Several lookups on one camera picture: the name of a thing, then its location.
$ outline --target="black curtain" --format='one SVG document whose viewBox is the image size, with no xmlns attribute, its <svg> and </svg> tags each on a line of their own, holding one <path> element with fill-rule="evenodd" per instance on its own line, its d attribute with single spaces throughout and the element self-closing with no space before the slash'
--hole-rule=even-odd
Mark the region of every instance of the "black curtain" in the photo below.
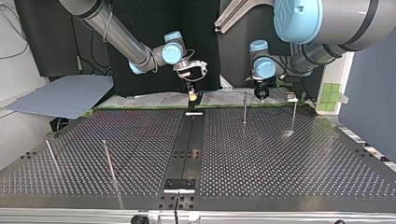
<svg viewBox="0 0 396 224">
<path fill-rule="evenodd" d="M 197 90 L 219 89 L 219 43 L 214 31 L 219 0 L 114 0 L 113 7 L 136 38 L 152 49 L 164 44 L 165 34 L 179 30 L 187 49 L 196 50 L 194 59 L 208 63 L 208 75 L 197 83 Z M 157 74 L 138 76 L 132 73 L 125 57 L 111 45 L 107 47 L 117 95 L 184 92 L 173 66 L 162 67 Z"/>
</svg>

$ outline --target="white wall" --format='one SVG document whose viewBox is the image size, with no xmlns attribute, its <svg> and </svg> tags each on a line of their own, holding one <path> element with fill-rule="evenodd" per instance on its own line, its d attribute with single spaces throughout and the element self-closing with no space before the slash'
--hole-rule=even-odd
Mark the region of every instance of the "white wall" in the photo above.
<svg viewBox="0 0 396 224">
<path fill-rule="evenodd" d="M 13 0 L 0 0 L 15 8 Z M 0 7 L 13 24 L 20 23 L 8 9 Z M 24 49 L 26 42 L 19 37 L 0 12 L 0 58 Z M 38 73 L 30 49 L 22 55 L 0 59 L 0 169 L 16 160 L 24 152 L 39 145 L 50 132 L 50 117 L 16 113 L 5 109 L 7 105 L 46 84 Z"/>
</svg>

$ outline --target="metal table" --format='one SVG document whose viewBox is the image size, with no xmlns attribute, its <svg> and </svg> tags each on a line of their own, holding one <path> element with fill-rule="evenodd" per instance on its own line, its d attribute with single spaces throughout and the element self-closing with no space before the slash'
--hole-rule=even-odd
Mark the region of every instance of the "metal table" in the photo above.
<svg viewBox="0 0 396 224">
<path fill-rule="evenodd" d="M 396 214 L 396 174 L 326 119 L 305 107 L 243 117 L 97 111 L 50 141 L 56 160 L 42 145 L 1 171 L 0 207 Z M 193 179 L 195 192 L 164 193 L 169 179 Z"/>
</svg>

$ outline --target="black backdrop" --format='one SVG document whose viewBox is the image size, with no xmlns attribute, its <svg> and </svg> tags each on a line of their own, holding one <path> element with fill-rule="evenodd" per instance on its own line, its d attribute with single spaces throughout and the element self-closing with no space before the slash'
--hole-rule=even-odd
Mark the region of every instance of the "black backdrop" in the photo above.
<svg viewBox="0 0 396 224">
<path fill-rule="evenodd" d="M 268 40 L 273 54 L 289 54 L 289 44 L 276 36 L 274 12 L 269 6 L 253 8 L 226 35 L 217 36 L 214 22 L 231 0 L 105 1 L 112 2 L 115 14 L 125 26 L 151 48 L 163 45 L 165 34 L 181 31 L 187 48 L 196 50 L 194 58 L 208 62 L 208 76 L 197 83 L 198 91 L 219 89 L 219 74 L 234 87 L 251 86 L 245 79 L 251 69 L 248 46 L 253 40 Z M 157 74 L 133 74 L 125 57 L 103 43 L 102 37 L 87 24 L 71 17 L 58 0 L 15 2 L 41 76 L 56 78 L 92 72 L 111 75 L 115 81 L 114 92 L 120 96 L 184 91 L 170 65 Z M 82 71 L 77 69 L 76 54 L 81 59 Z M 317 95 L 321 75 L 322 68 L 305 78 L 312 96 Z"/>
<path fill-rule="evenodd" d="M 219 14 L 218 0 L 114 0 L 115 14 L 125 26 L 151 48 L 164 44 L 163 36 L 179 30 L 194 58 L 208 63 L 207 77 L 197 83 L 198 91 L 219 89 L 219 44 L 214 22 Z M 127 59 L 108 45 L 116 94 L 130 96 L 163 91 L 183 91 L 171 65 L 157 74 L 134 75 Z"/>
</svg>

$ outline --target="light blue robot joint cap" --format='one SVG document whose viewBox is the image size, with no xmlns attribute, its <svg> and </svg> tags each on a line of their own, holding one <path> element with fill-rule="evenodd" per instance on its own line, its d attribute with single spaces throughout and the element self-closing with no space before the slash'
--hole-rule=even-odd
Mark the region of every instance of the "light blue robot joint cap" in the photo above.
<svg viewBox="0 0 396 224">
<path fill-rule="evenodd" d="M 180 62 L 183 58 L 183 47 L 178 43 L 169 43 L 163 47 L 163 60 L 169 64 Z"/>
<path fill-rule="evenodd" d="M 136 66 L 133 64 L 133 63 L 131 63 L 131 62 L 129 62 L 129 67 L 132 69 L 132 71 L 135 73 L 135 74 L 137 74 L 137 75 L 143 75 L 143 74 L 145 74 L 146 72 L 142 72 L 142 71 L 140 71 L 138 68 L 136 68 Z"/>
<path fill-rule="evenodd" d="M 323 22 L 323 0 L 276 0 L 274 25 L 284 41 L 307 44 L 318 35 Z"/>
<path fill-rule="evenodd" d="M 171 41 L 173 39 L 183 38 L 183 36 L 181 35 L 180 31 L 174 31 L 172 33 L 169 33 L 169 34 L 165 35 L 163 38 L 165 39 L 165 43 L 167 43 L 167 42 L 169 42 L 169 41 Z"/>
<path fill-rule="evenodd" d="M 250 44 L 250 52 L 256 52 L 268 49 L 268 42 L 265 40 L 256 40 Z"/>
<path fill-rule="evenodd" d="M 270 58 L 259 58 L 254 62 L 253 69 L 257 76 L 268 79 L 276 74 L 275 62 Z"/>
</svg>

